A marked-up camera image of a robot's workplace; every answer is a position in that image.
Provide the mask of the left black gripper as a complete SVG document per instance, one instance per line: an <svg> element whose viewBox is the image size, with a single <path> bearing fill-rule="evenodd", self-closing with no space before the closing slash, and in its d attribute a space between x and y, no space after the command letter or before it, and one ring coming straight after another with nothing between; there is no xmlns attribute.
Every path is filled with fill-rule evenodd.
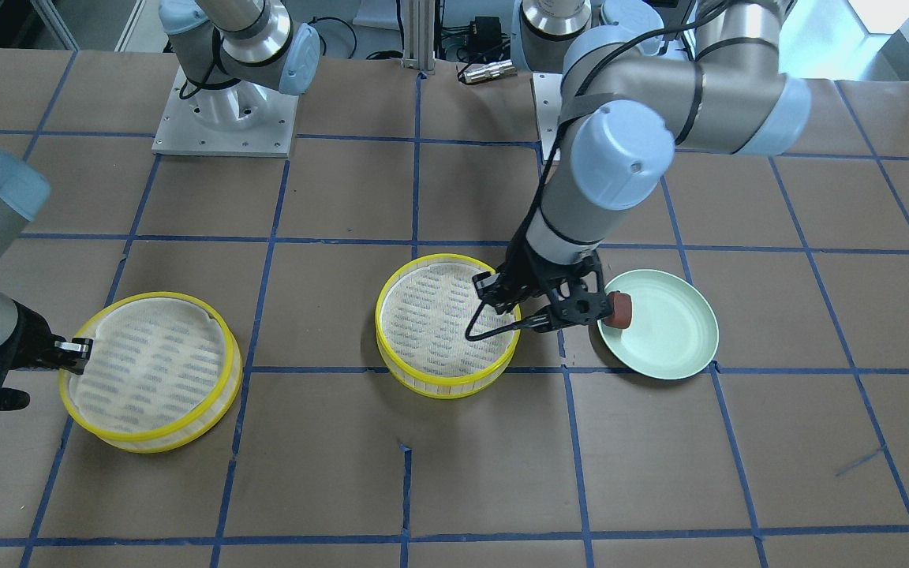
<svg viewBox="0 0 909 568"><path fill-rule="evenodd" d="M537 316L548 320L549 331L592 326L613 316L598 252L582 252L578 261L553 263L528 241L512 241L496 272L473 276L473 288L480 302L497 314L508 314L528 298L544 296L548 305Z"/></svg>

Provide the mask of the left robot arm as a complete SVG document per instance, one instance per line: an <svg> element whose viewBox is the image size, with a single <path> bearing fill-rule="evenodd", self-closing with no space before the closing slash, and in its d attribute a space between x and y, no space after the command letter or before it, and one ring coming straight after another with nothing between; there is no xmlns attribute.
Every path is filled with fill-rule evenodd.
<svg viewBox="0 0 909 568"><path fill-rule="evenodd" d="M677 148L773 155L808 122L811 93L779 70L794 1L700 1L689 23L616 23L563 36L558 129L533 202L493 273L473 277L497 314L548 305L471 342L603 321L627 328L629 295L605 289L598 245L641 204Z"/></svg>

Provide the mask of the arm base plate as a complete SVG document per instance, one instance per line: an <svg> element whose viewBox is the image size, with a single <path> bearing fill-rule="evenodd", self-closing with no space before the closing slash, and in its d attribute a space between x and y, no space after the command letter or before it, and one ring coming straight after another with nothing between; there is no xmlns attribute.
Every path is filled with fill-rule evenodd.
<svg viewBox="0 0 909 568"><path fill-rule="evenodd" d="M563 100L565 93L562 89L562 74L534 73L531 83L542 162L545 162L551 158L553 141L556 139L560 123L578 116L578 104L574 101L576 97L569 92L567 100Z"/></svg>
<svg viewBox="0 0 909 568"><path fill-rule="evenodd" d="M241 82L181 99L178 69L151 149L177 157L288 158L300 98Z"/></svg>

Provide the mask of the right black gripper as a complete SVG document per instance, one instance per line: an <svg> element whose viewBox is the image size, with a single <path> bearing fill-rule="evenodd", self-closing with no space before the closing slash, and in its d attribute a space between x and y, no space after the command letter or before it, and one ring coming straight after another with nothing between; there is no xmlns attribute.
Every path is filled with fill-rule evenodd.
<svg viewBox="0 0 909 568"><path fill-rule="evenodd" d="M62 370L83 374L93 338L65 339L28 307L0 307L0 411L26 409L30 395L5 385L12 370Z"/></svg>

